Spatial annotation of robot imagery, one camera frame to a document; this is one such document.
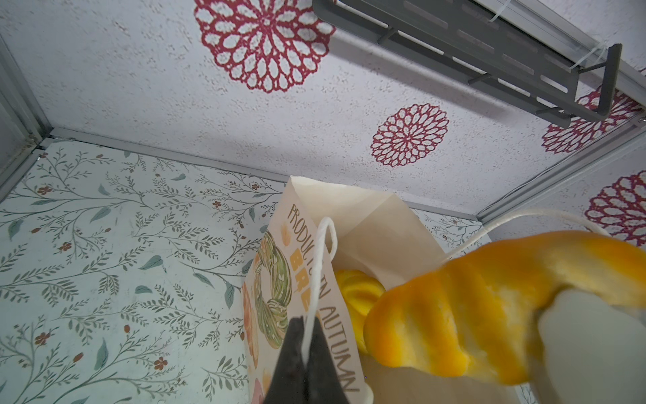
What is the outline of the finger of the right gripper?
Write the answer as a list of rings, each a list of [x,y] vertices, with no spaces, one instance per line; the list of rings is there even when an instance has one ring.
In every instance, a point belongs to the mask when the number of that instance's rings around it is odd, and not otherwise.
[[[643,403],[645,311],[563,291],[538,316],[543,357],[531,364],[539,403]]]

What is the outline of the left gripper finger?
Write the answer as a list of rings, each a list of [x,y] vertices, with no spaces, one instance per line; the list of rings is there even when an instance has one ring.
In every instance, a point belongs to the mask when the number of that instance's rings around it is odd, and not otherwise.
[[[307,360],[303,359],[301,353],[303,342],[304,320],[294,317],[289,321],[264,402],[348,404],[319,321],[313,328]]]

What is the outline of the yellow elongated bread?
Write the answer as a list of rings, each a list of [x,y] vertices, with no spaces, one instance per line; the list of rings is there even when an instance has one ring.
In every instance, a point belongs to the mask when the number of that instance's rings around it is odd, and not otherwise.
[[[578,231],[488,243],[380,296],[365,350],[391,368],[519,385],[543,355],[537,314],[569,289],[644,309],[645,253]]]

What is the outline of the white paper bag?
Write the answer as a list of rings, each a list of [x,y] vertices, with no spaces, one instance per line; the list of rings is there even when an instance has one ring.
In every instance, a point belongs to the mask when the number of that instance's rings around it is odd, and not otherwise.
[[[250,399],[265,403],[294,317],[321,323],[350,403],[513,403],[514,387],[383,366],[360,353],[336,282],[360,270],[385,292],[476,250],[444,254],[397,196],[310,178],[289,180],[243,285]]]

